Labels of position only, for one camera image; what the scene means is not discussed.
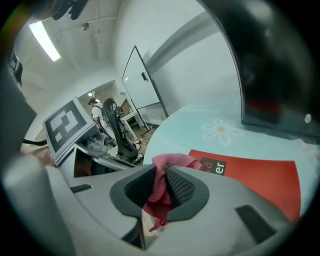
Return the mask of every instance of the white flower decal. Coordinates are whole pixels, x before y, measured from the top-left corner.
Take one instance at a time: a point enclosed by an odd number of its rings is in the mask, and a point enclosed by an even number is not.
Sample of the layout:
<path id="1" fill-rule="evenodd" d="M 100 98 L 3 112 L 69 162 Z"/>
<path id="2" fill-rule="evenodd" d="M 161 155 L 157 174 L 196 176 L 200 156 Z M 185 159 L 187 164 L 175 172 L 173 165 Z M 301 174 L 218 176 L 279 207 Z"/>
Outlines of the white flower decal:
<path id="1" fill-rule="evenodd" d="M 202 125 L 202 129 L 209 130 L 202 138 L 211 140 L 217 136 L 220 144 L 227 146 L 231 143 L 230 135 L 239 137 L 245 134 L 243 130 L 236 128 L 236 124 L 235 121 L 223 122 L 221 119 L 215 119 L 213 124 Z"/>

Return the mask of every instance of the white wall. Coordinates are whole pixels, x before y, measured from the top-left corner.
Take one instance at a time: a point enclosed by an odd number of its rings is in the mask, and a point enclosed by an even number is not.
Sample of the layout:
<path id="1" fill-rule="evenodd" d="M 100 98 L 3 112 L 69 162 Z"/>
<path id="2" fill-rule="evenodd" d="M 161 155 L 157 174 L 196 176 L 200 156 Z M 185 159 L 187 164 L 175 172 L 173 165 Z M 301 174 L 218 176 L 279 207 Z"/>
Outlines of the white wall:
<path id="1" fill-rule="evenodd" d="M 169 115 L 217 91 L 240 90 L 229 47 L 196 0 L 124 1 L 113 56 L 119 91 L 125 91 L 121 79 L 134 46 Z"/>
<path id="2" fill-rule="evenodd" d="M 26 138 L 33 139 L 42 129 L 42 122 L 52 113 L 61 108 L 74 97 L 80 97 L 93 88 L 99 87 L 115 79 L 115 71 L 110 63 L 90 63 L 90 66 L 71 71 L 68 74 L 48 81 L 50 86 L 41 93 L 33 93 L 34 90 L 22 89 L 27 101 L 37 112 Z"/>

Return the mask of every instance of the ceiling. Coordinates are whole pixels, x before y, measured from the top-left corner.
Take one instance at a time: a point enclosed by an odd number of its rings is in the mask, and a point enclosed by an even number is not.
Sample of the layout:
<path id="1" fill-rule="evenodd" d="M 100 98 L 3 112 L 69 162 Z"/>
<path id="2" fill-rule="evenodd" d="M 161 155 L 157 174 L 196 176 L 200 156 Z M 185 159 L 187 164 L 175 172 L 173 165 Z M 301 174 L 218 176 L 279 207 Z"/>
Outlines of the ceiling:
<path id="1" fill-rule="evenodd" d="M 23 64 L 22 79 L 43 88 L 45 81 L 93 63 L 110 61 L 115 25 L 122 0 L 89 0 L 77 20 L 66 13 L 61 19 L 43 21 L 44 28 L 61 58 L 53 62 L 29 26 L 22 29 L 16 52 Z M 89 28 L 83 31 L 83 23 Z"/>

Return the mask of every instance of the white table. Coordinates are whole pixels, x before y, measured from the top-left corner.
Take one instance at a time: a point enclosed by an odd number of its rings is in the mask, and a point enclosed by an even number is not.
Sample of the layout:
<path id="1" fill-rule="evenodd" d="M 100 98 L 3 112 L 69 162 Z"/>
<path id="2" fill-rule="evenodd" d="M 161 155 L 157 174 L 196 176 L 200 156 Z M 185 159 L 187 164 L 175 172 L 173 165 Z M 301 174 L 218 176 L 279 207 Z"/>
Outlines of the white table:
<path id="1" fill-rule="evenodd" d="M 161 154 L 190 150 L 217 155 L 295 161 L 300 185 L 300 214 L 308 208 L 320 176 L 320 147 L 291 134 L 277 136 L 269 129 L 248 129 L 241 123 L 239 91 L 215 95 L 208 100 L 187 105 L 173 113 L 154 132 L 143 164 Z"/>
<path id="2" fill-rule="evenodd" d="M 127 129 L 129 130 L 129 132 L 133 135 L 134 139 L 137 140 L 137 139 L 138 139 L 137 135 L 134 133 L 134 131 L 131 129 L 130 125 L 128 124 L 128 120 L 129 120 L 130 118 L 133 118 L 133 117 L 136 116 L 136 115 L 138 115 L 138 112 L 133 111 L 133 112 L 131 112 L 131 113 L 129 113 L 129 114 L 121 117 L 120 120 L 124 122 L 126 128 L 127 128 Z"/>

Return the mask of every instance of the ceiling light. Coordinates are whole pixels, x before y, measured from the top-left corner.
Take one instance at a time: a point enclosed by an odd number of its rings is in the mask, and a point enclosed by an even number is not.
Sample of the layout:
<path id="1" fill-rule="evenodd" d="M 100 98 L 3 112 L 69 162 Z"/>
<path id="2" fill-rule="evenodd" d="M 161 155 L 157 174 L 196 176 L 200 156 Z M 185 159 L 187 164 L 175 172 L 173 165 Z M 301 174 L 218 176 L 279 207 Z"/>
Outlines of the ceiling light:
<path id="1" fill-rule="evenodd" d="M 60 55 L 57 52 L 55 46 L 51 42 L 44 25 L 41 21 L 32 23 L 29 25 L 31 32 L 45 50 L 45 52 L 49 55 L 49 57 L 55 62 L 56 60 L 60 59 Z"/>

